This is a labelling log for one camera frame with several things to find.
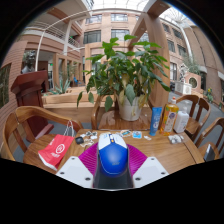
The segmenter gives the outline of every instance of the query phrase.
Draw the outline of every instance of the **yellow bottle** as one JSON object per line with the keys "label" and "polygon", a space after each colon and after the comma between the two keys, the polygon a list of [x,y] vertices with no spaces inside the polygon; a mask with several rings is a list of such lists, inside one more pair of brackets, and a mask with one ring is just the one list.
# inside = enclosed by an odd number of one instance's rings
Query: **yellow bottle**
{"label": "yellow bottle", "polygon": [[166,104],[160,134],[169,136],[173,130],[179,107],[176,105],[176,98],[171,99],[171,103]]}

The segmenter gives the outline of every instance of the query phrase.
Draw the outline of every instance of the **wooden table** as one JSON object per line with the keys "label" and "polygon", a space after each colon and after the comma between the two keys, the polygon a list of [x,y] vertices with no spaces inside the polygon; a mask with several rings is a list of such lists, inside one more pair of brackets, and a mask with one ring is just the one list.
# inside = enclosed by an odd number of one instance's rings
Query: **wooden table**
{"label": "wooden table", "polygon": [[[97,139],[94,139],[94,143],[98,142],[99,136],[101,133],[105,133],[108,131],[99,131],[99,130],[87,130],[81,129],[76,137],[81,134],[85,134],[87,131],[96,131]],[[143,136],[149,136],[151,140],[146,140]],[[190,165],[203,163],[204,160],[198,151],[197,147],[191,141],[191,139],[187,136],[187,134],[183,133],[182,136],[185,139],[184,143],[179,144],[171,144],[167,136],[163,136],[159,134],[157,131],[156,136],[150,136],[149,131],[142,131],[142,139],[134,139],[132,136],[124,137],[124,141],[127,144],[133,145],[141,152],[143,152],[147,157],[154,156],[159,162],[163,165],[163,167],[167,170],[169,174],[174,173],[178,170],[181,170]],[[90,146],[86,146],[83,148],[76,143],[73,144],[72,147],[66,152],[64,158],[62,159],[60,169],[67,159],[70,156],[79,156],[82,151],[88,149]]]}
{"label": "wooden table", "polygon": [[140,114],[136,121],[126,121],[120,117],[119,110],[112,110],[104,113],[98,129],[99,130],[149,130],[151,116]]}
{"label": "wooden table", "polygon": [[[81,129],[77,133],[76,137],[81,134],[85,134],[87,131],[95,131],[90,129]],[[94,143],[98,142],[99,136],[101,133],[105,133],[108,131],[99,131],[97,139],[94,139]],[[149,136],[151,140],[146,140],[143,136]],[[169,174],[174,173],[178,170],[181,170],[190,165],[203,163],[204,160],[198,151],[197,147],[191,141],[191,139],[187,136],[187,134],[182,133],[185,142],[179,144],[171,144],[167,136],[163,136],[159,134],[157,131],[156,136],[150,136],[149,131],[142,131],[142,139],[134,139],[132,136],[124,137],[124,141],[127,144],[133,145],[141,152],[143,152],[147,157],[154,156],[159,162],[163,165],[163,167],[167,170]],[[24,163],[28,163],[39,168],[42,168],[50,173],[55,174],[56,172],[48,167],[46,167],[43,162],[40,160],[38,156],[38,151],[45,148],[50,141],[54,138],[54,134],[48,134],[40,137],[34,143],[32,143],[29,147],[29,150],[24,155]],[[70,145],[68,151],[66,152],[64,158],[62,159],[58,170],[65,164],[67,159],[70,156],[79,156],[81,155],[88,147],[85,148],[81,145],[76,144],[75,140]]]}

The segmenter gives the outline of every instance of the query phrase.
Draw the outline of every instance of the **glass roof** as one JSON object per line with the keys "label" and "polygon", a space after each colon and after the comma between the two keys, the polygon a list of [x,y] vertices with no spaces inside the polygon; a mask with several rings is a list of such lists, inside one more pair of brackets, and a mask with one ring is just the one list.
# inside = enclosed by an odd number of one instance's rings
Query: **glass roof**
{"label": "glass roof", "polygon": [[143,11],[149,0],[94,0],[93,9],[122,8]]}
{"label": "glass roof", "polygon": [[173,23],[174,25],[182,26],[183,28],[194,24],[186,15],[174,7],[167,9],[159,17]]}

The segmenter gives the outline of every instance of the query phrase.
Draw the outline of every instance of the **red bag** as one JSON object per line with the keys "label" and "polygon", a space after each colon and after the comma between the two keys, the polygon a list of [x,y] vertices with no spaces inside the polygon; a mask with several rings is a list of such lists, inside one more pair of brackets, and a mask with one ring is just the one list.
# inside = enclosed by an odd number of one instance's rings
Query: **red bag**
{"label": "red bag", "polygon": [[[65,136],[68,134],[69,128],[72,128],[72,137]],[[72,141],[74,140],[74,130],[73,126],[68,126],[65,130],[64,135],[57,134],[52,141],[48,144],[48,146],[42,150],[38,151],[39,157],[42,162],[50,167],[53,170],[57,171],[57,168],[64,157],[65,153],[67,152],[69,146],[71,145]]]}

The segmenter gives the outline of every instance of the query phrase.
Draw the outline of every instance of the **blue bottle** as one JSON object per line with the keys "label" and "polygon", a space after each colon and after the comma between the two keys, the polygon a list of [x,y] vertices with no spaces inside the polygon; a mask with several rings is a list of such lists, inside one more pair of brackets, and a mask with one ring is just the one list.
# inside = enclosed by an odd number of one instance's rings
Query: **blue bottle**
{"label": "blue bottle", "polygon": [[161,117],[162,107],[153,107],[152,108],[152,117],[149,134],[152,136],[156,135],[156,131],[159,127],[159,121]]}

